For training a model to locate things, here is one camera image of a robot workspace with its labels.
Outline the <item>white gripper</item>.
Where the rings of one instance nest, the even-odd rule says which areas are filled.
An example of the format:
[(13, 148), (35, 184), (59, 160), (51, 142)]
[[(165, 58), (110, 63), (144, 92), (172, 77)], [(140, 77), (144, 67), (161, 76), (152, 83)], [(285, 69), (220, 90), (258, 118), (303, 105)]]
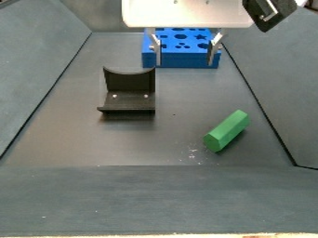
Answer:
[[(254, 24), (242, 0), (122, 0), (122, 18), (129, 27), (149, 28), (157, 66), (162, 64), (162, 41), (152, 27), (249, 28)], [(209, 65), (224, 37), (220, 30), (209, 41)]]

